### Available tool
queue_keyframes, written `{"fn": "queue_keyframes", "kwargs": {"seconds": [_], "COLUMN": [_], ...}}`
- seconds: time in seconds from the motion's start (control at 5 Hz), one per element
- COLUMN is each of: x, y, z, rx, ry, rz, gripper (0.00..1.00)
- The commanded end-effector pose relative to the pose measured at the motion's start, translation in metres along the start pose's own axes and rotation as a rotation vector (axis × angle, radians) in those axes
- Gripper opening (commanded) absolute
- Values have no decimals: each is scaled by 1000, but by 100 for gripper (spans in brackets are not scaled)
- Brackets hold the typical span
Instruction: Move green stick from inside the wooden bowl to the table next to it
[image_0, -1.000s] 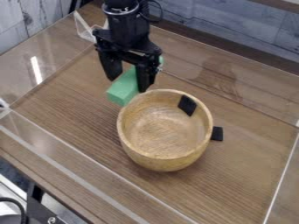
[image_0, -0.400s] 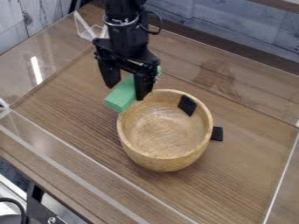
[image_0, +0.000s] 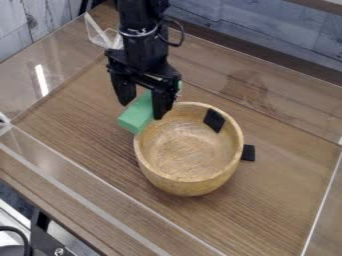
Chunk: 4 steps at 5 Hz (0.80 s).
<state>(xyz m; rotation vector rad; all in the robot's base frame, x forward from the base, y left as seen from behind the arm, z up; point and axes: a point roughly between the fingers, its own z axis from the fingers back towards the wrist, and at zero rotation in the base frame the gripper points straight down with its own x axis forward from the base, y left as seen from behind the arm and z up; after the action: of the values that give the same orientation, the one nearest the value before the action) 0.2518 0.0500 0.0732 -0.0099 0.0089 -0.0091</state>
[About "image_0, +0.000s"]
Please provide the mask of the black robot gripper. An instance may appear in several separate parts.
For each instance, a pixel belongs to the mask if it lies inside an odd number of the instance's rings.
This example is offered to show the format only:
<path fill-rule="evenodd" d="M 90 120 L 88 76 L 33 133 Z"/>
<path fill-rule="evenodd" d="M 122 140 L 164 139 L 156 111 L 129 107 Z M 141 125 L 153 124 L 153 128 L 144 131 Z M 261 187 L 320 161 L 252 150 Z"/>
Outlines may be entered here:
<path fill-rule="evenodd" d="M 136 87 L 152 91 L 153 119 L 160 120 L 172 109 L 179 91 L 180 74 L 168 63 L 168 47 L 179 47 L 183 40 L 168 40 L 167 29 L 118 30 L 121 50 L 106 49 L 108 73 L 118 103 L 126 106 L 136 98 Z"/>

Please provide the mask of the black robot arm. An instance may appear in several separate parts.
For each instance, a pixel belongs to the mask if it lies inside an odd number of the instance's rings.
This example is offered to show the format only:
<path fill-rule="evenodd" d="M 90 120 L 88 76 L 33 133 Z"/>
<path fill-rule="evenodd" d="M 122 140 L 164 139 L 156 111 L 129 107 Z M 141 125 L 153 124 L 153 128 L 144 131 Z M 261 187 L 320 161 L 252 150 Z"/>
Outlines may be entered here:
<path fill-rule="evenodd" d="M 153 118 L 172 109 L 181 75 L 168 63 L 171 47 L 184 42 L 181 24 L 165 16 L 168 0 L 113 0 L 118 13 L 117 34 L 122 48 L 109 48 L 106 71 L 117 100 L 126 106 L 136 98 L 136 87 L 150 91 Z"/>

